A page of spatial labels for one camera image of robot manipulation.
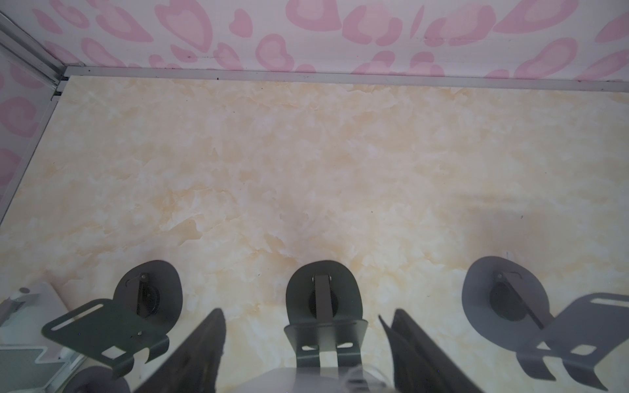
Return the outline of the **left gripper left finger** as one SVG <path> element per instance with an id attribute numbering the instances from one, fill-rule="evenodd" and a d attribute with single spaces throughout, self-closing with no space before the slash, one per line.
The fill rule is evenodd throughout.
<path id="1" fill-rule="evenodd" d="M 224 353 L 226 322 L 222 309 L 213 309 L 190 336 L 137 392 L 215 392 Z"/>

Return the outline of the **left corner aluminium post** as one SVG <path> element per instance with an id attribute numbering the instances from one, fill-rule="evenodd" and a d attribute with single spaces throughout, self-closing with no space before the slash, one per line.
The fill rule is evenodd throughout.
<path id="1" fill-rule="evenodd" d="M 4 13 L 1 13 L 1 54 L 53 88 L 63 80 L 67 68 Z"/>

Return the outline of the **white phone stand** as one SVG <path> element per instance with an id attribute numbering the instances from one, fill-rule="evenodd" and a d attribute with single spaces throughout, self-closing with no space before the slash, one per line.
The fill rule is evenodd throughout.
<path id="1" fill-rule="evenodd" d="M 85 362 L 42 334 L 67 307 L 50 283 L 20 288 L 1 303 L 1 391 L 56 392 Z"/>

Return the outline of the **black phone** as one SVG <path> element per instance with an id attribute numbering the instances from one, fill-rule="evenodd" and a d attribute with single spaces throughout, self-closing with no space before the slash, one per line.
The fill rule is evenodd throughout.
<path id="1" fill-rule="evenodd" d="M 387 377 L 372 366 L 341 368 L 276 368 L 229 392 L 397 392 Z"/>

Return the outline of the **dark stand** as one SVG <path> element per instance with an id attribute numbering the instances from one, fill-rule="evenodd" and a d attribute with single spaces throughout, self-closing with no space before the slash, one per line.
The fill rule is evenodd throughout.
<path id="1" fill-rule="evenodd" d="M 553 315 L 539 279 L 499 256 L 472 263 L 463 284 L 462 306 L 476 332 L 514 352 L 524 373 L 537 380 L 554 380 L 544 362 L 554 357 L 574 381 L 604 391 L 595 368 L 628 339 L 626 295 L 582 296 Z"/>
<path id="2" fill-rule="evenodd" d="M 320 355 L 334 352 L 339 368 L 362 365 L 368 322 L 358 283 L 345 265 L 321 260 L 299 268 L 285 295 L 289 324 L 284 332 L 298 368 L 320 368 Z"/>
<path id="3" fill-rule="evenodd" d="M 151 260 L 132 268 L 111 299 L 96 299 L 41 328 L 52 342 L 106 365 L 114 380 L 134 368 L 134 355 L 148 350 L 149 362 L 170 347 L 168 332 L 183 309 L 183 288 L 176 268 Z"/>

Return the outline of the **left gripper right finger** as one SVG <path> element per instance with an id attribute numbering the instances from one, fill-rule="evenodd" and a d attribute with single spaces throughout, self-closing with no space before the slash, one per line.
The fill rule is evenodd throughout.
<path id="1" fill-rule="evenodd" d="M 397 309 L 390 325 L 381 324 L 391 347 L 397 391 L 481 391 L 406 311 Z"/>

